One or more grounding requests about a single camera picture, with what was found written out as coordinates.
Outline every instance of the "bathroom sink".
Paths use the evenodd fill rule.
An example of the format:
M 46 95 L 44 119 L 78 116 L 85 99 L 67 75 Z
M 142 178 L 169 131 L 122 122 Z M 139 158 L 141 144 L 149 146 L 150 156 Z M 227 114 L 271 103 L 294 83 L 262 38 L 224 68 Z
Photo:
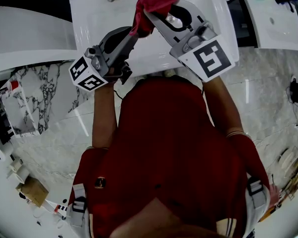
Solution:
M 259 48 L 298 50 L 298 14 L 275 0 L 245 0 Z
M 138 0 L 70 0 L 77 50 L 99 44 L 101 39 L 118 27 L 131 26 Z M 195 4 L 211 22 L 217 34 L 226 40 L 233 59 L 239 60 L 236 35 L 231 15 L 224 0 L 187 0 Z M 154 29 L 153 34 L 139 39 L 127 62 L 139 76 L 182 66 L 169 54 L 171 46 Z

